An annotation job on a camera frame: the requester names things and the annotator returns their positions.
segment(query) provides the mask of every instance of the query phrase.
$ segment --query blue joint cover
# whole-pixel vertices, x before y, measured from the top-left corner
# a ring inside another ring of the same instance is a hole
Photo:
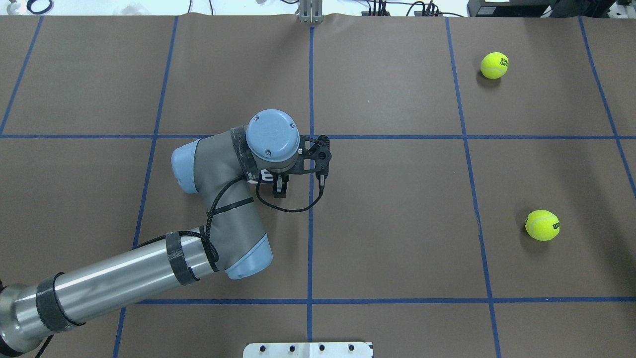
[[[298,151],[300,135],[294,120],[279,110],[258,112],[245,134],[254,154],[268,162],[284,162]]]
[[[172,172],[183,191],[196,194],[195,186],[195,152],[200,139],[181,146],[172,152]]]
[[[265,234],[250,251],[226,269],[225,273],[232,280],[240,280],[264,270],[272,263],[272,259],[272,248],[267,240],[267,234]]]

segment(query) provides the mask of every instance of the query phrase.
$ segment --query yellow tennis ball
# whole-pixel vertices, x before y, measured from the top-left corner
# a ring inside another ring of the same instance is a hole
[[[508,58],[501,52],[491,52],[481,60],[481,73],[491,80],[503,76],[508,72]]]
[[[549,241],[559,233],[561,225],[557,216],[548,210],[535,210],[525,218],[525,230],[533,239]]]

